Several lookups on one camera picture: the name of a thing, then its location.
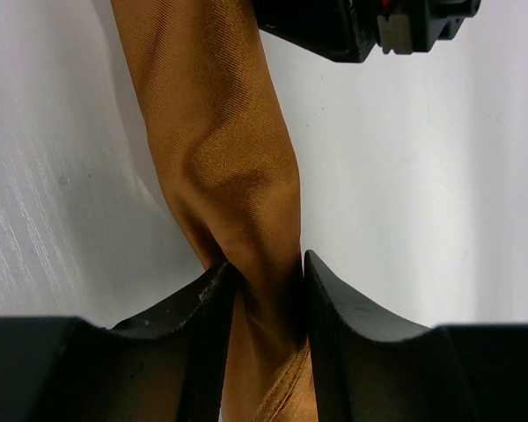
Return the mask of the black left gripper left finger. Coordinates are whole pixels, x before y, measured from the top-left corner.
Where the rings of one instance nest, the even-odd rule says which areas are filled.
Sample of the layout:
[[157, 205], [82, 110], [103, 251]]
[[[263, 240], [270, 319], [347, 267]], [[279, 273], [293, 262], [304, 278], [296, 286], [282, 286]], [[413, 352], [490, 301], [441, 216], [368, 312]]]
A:
[[227, 262], [111, 329], [0, 316], [0, 421], [216, 421], [238, 273]]

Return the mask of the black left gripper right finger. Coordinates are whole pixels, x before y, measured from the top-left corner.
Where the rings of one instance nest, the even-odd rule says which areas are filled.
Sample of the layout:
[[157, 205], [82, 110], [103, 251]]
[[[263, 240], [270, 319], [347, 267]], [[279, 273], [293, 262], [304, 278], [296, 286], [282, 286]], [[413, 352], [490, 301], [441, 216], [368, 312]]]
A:
[[322, 421], [528, 421], [528, 324], [422, 326], [304, 256]]

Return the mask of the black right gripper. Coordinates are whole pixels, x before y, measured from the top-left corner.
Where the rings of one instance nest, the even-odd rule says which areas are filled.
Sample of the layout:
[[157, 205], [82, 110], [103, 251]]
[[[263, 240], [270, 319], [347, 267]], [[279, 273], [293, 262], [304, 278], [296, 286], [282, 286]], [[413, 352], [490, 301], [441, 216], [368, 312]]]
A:
[[428, 53], [452, 40], [480, 9], [479, 0], [260, 0], [259, 28], [333, 62], [384, 54]]

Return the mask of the orange cloth napkin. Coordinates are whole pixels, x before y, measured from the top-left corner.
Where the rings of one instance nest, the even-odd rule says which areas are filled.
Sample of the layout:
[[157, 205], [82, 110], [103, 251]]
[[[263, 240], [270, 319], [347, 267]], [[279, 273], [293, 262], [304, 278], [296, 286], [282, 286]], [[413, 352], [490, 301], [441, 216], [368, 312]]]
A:
[[297, 160], [247, 1], [115, 1], [165, 201], [204, 266], [243, 275], [228, 421], [314, 421]]

